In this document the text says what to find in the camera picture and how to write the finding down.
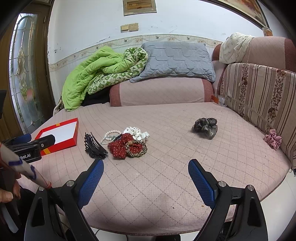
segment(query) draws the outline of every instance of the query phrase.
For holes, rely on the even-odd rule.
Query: framed picture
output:
[[[123,15],[156,12],[155,0],[123,0]]]
[[[258,27],[267,27],[266,17],[257,0],[209,0],[217,5],[222,5],[241,16],[249,19],[251,22],[256,24]]]

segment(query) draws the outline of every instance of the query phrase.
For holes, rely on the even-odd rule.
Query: red polka dot scrunchie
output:
[[[126,148],[125,145],[129,141],[133,141],[133,136],[129,133],[122,134],[121,138],[110,142],[108,144],[108,148],[110,149],[110,152],[113,154],[114,157],[125,159],[126,157]],[[143,146],[138,143],[133,143],[130,145],[130,151],[131,153],[139,153],[143,149]]]

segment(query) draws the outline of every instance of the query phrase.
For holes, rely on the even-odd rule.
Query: finger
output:
[[[20,199],[20,185],[17,180],[15,180],[15,183],[13,184],[12,192],[17,199]]]
[[[15,179],[20,179],[22,175],[19,172],[15,172]]]
[[[11,192],[0,189],[0,203],[7,203],[13,200],[13,194]]]

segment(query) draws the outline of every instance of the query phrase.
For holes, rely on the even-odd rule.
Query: white floor tile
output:
[[[63,227],[63,230],[64,232],[66,232],[66,230],[68,229],[68,227],[70,226],[69,225],[69,222],[68,222],[68,219],[66,218],[66,216],[62,215],[59,213],[59,218],[62,222],[62,227]]]
[[[98,231],[98,229],[91,227],[91,230],[94,232],[94,234]]]
[[[126,235],[110,233],[103,230],[99,230],[96,237],[100,241],[127,241]]]
[[[294,173],[288,172],[285,180],[287,180],[287,182],[292,190],[292,193],[296,199],[296,177],[294,177]]]
[[[181,241],[192,241],[192,240],[194,240],[196,235],[198,234],[198,232],[199,231],[192,232],[192,233],[187,233],[187,234],[180,234]]]
[[[128,241],[154,241],[155,236],[132,236],[128,235]]]
[[[276,241],[296,210],[296,201],[288,181],[285,179],[276,190],[261,202],[261,205],[267,226],[268,241]]]

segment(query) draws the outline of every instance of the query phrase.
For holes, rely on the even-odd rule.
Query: pink checkered scrunchie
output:
[[[274,150],[278,150],[283,138],[281,136],[276,135],[275,129],[271,129],[269,131],[269,134],[265,135],[264,140],[266,141],[267,144],[272,146]]]

